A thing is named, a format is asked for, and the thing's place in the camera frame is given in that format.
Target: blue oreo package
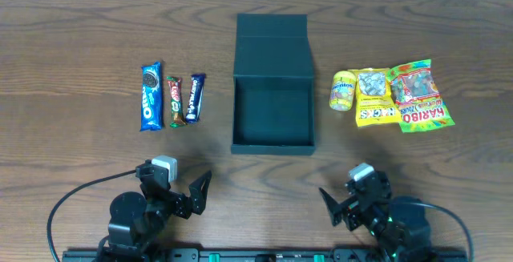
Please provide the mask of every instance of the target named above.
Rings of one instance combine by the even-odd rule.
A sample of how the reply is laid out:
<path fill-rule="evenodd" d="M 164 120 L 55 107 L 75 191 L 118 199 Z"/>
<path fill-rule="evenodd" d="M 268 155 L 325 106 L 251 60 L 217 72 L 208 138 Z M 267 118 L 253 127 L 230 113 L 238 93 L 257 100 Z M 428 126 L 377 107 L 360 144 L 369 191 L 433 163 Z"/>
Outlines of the blue oreo package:
<path fill-rule="evenodd" d="M 160 62 L 142 66 L 141 131 L 162 129 L 162 85 Z"/>
<path fill-rule="evenodd" d="M 203 98 L 203 85 L 205 84 L 205 74 L 191 75 L 191 94 L 187 105 L 187 114 L 185 122 L 198 123 L 200 121 L 201 99 Z"/>

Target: wood grain surface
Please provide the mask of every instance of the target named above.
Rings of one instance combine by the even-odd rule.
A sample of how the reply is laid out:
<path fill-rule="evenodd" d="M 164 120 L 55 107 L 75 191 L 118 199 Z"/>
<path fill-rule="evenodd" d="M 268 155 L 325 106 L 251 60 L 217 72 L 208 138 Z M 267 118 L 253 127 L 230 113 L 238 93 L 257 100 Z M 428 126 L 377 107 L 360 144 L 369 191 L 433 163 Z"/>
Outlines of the wood grain surface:
<path fill-rule="evenodd" d="M 237 13 L 309 15 L 314 155 L 230 154 Z M 0 0 L 0 261 L 50 261 L 46 219 L 65 193 L 162 154 L 179 160 L 175 191 L 213 171 L 206 211 L 172 218 L 160 237 L 168 246 L 373 244 L 364 229 L 333 228 L 317 190 L 344 199 L 347 171 L 366 160 L 396 195 L 459 214 L 477 261 L 513 260 L 512 50 L 513 0 Z M 335 72 L 424 58 L 456 126 L 357 129 L 354 110 L 329 108 Z M 183 99 L 187 77 L 207 73 L 200 123 L 139 132 L 140 66 L 158 59 L 164 75 L 185 78 Z M 59 255 L 96 247 L 110 202 L 138 182 L 101 183 L 64 203 Z M 453 220 L 428 216 L 435 245 L 464 247 Z"/>

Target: yellow candy bag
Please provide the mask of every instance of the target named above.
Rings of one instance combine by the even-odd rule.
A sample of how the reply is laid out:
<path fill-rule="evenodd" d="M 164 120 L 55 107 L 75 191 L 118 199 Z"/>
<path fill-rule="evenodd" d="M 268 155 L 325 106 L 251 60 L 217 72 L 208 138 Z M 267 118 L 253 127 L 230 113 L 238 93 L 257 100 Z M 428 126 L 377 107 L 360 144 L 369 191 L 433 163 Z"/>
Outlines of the yellow candy bag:
<path fill-rule="evenodd" d="M 388 70 L 349 70 L 357 77 L 356 124 L 359 127 L 401 122 L 401 113 L 392 101 L 390 84 L 386 81 Z"/>

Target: yellow can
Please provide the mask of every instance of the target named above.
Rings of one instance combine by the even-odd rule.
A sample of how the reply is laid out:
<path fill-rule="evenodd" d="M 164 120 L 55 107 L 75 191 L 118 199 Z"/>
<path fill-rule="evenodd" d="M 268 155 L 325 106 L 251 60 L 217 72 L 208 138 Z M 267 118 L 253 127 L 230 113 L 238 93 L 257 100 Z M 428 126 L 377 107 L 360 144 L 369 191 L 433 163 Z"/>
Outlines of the yellow can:
<path fill-rule="evenodd" d="M 337 111 L 347 111 L 353 106 L 356 76 L 350 71 L 339 71 L 333 77 L 329 106 Z"/>

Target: open box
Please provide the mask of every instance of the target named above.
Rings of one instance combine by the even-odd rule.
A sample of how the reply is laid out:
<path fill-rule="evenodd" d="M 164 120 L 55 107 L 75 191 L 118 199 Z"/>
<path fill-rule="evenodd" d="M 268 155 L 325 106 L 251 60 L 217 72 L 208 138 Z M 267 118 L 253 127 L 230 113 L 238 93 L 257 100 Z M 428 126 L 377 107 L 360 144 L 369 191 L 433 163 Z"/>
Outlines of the open box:
<path fill-rule="evenodd" d="M 306 15 L 239 14 L 233 78 L 233 154 L 313 153 Z"/>

